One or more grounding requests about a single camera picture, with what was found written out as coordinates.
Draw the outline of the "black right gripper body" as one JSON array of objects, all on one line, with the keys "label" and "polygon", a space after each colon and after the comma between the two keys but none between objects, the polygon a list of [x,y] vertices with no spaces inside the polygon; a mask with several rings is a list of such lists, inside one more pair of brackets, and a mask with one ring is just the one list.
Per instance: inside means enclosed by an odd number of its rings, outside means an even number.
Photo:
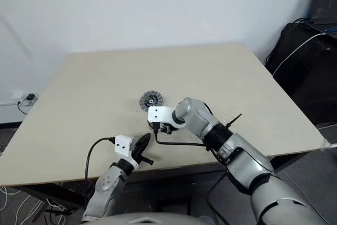
[{"label": "black right gripper body", "polygon": [[173,127],[168,123],[160,123],[160,122],[149,122],[149,127],[153,130],[154,134],[158,133],[166,133],[168,135],[172,134],[173,131],[177,131],[178,129]]}]

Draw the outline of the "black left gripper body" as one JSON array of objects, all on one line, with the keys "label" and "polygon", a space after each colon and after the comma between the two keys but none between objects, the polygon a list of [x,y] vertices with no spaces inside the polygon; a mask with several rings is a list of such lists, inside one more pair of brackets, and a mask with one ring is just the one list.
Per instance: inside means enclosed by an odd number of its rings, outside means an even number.
[{"label": "black left gripper body", "polygon": [[132,151],[132,158],[140,164],[142,162],[142,153],[145,150],[145,141],[138,140],[135,143],[134,149]]}]

